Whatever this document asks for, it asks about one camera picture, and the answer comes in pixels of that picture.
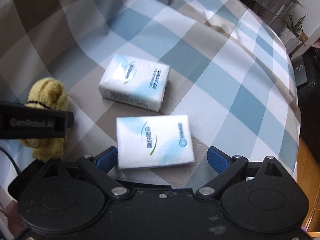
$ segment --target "checkered tablecloth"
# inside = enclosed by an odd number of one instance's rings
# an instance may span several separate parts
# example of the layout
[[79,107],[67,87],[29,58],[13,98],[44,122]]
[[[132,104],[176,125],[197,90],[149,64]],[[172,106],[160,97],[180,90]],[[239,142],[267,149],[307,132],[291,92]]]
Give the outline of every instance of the checkered tablecloth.
[[[101,98],[115,53],[171,66],[158,113]],[[273,155],[294,169],[300,111],[292,65],[278,36],[238,0],[0,0],[0,99],[25,103],[48,76],[65,84],[75,114],[66,160],[116,146],[119,116],[187,114],[194,164],[113,176],[197,188],[216,175],[209,146],[250,161]],[[31,163],[17,140],[0,146],[21,169]],[[0,173],[6,206],[16,175],[1,153]]]

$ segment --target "green plant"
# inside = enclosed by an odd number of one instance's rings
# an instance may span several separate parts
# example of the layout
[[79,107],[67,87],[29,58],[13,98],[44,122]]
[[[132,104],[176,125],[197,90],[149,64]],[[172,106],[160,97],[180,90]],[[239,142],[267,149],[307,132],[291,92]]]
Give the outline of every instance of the green plant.
[[290,23],[288,24],[286,21],[285,21],[285,24],[287,25],[288,29],[290,31],[292,31],[293,33],[295,33],[296,35],[299,35],[300,33],[303,33],[303,28],[302,28],[302,24],[303,24],[303,20],[304,18],[308,15],[306,14],[305,16],[301,17],[298,22],[296,24],[293,23],[293,20],[292,20],[292,15],[293,14],[289,14],[289,19],[290,19]]

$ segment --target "potted plant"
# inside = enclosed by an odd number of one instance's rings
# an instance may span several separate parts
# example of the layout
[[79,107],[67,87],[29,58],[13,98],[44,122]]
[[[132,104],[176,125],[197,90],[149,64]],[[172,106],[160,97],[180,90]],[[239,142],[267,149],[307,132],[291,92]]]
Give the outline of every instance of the potted plant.
[[293,39],[298,38],[299,35],[303,32],[302,24],[307,14],[301,17],[296,24],[293,23],[293,19],[292,19],[293,15],[294,13],[291,15],[289,14],[290,23],[287,23],[286,21],[282,21],[282,22],[285,22],[286,24],[285,28],[281,31],[279,35],[283,44],[286,44],[291,38]]

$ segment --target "silver bolt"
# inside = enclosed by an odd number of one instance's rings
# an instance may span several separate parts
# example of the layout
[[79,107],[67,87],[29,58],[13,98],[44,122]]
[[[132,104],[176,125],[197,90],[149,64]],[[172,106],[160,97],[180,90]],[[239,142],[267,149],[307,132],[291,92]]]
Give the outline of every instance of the silver bolt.
[[202,187],[199,189],[201,195],[208,196],[214,193],[214,189],[212,187]]
[[159,198],[167,198],[167,194],[164,194],[164,193],[161,193],[161,194],[159,194]]
[[128,190],[125,187],[114,187],[111,192],[113,195],[121,196],[128,192]]

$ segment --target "tissue pack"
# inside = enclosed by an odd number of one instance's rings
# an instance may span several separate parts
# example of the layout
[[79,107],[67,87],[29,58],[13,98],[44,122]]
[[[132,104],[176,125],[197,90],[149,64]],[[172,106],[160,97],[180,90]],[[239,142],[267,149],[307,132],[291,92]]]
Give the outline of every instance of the tissue pack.
[[116,130],[120,169],[195,161],[187,115],[119,117]]
[[114,55],[99,84],[104,98],[159,111],[170,67],[144,59]]

